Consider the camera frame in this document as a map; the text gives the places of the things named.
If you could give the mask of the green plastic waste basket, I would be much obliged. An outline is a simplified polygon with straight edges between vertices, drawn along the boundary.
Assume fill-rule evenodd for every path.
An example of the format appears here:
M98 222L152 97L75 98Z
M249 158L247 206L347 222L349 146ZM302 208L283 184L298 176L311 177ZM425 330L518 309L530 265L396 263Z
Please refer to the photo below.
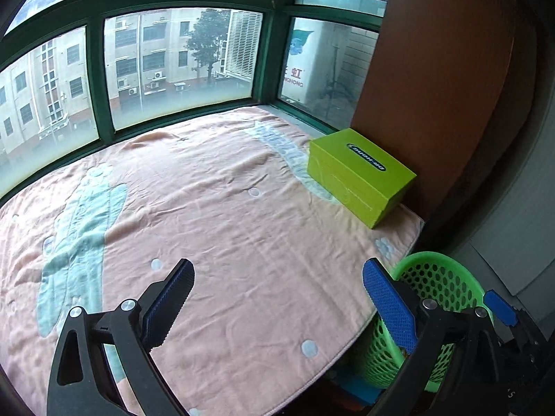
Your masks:
M388 388L417 346L426 316L423 301L442 310L461 313L486 308L485 291L462 264L442 253L412 253L392 270L376 257L362 268L362 282L376 315L370 322L370 339L362 347L362 376L378 389Z

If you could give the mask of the green cardboard box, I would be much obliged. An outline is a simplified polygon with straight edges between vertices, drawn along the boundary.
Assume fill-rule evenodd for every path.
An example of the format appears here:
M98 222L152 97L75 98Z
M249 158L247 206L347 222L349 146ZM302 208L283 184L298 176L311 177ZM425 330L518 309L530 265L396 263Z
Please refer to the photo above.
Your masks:
M417 177L353 129L311 140L307 171L369 228L400 203Z

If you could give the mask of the pink cartoon blanket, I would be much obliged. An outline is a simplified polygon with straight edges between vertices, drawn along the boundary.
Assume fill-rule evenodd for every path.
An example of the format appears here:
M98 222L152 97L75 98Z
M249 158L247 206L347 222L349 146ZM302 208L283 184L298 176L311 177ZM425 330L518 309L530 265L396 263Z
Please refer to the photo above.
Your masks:
M195 415L269 415L369 324L364 262L394 266L422 220L375 228L306 171L309 137L255 107L150 131L58 169L1 209L1 363L46 411L63 321L137 298L186 258L194 288L152 358Z

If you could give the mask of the brown wooden wardrobe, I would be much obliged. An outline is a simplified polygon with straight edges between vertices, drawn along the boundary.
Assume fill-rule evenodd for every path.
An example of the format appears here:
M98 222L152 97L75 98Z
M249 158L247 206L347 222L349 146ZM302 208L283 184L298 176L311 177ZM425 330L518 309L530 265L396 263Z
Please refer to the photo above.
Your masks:
M352 127L417 175L418 244L501 184L554 74L554 0L388 0Z

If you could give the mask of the green window frame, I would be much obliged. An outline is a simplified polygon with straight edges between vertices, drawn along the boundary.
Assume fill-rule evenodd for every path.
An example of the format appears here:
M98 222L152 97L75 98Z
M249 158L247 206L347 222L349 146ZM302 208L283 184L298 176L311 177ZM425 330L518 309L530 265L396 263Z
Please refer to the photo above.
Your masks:
M357 30L386 5L364 0L24 0L1 30L1 198L136 134L252 104L315 118L292 88L353 111L362 80L342 72Z

